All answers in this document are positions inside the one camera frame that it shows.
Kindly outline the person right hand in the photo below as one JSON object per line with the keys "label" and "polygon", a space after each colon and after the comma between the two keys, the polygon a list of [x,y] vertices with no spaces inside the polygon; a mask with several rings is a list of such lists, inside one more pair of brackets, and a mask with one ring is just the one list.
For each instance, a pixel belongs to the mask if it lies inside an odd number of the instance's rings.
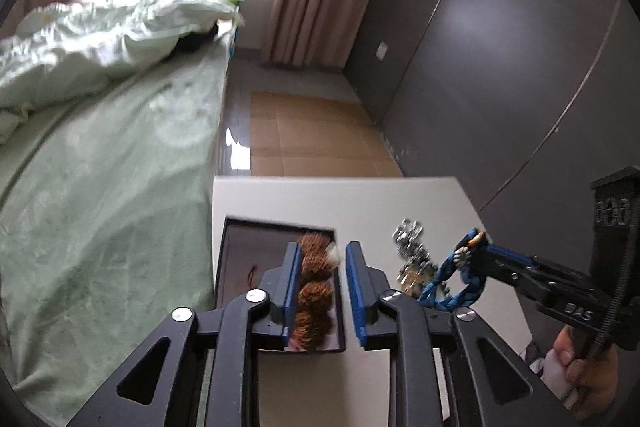
{"label": "person right hand", "polygon": [[572,329],[564,326],[556,336],[553,351],[559,357],[565,377],[582,394],[572,412],[578,421],[603,413],[614,401],[618,385],[618,353],[615,346],[595,360],[576,358]]}

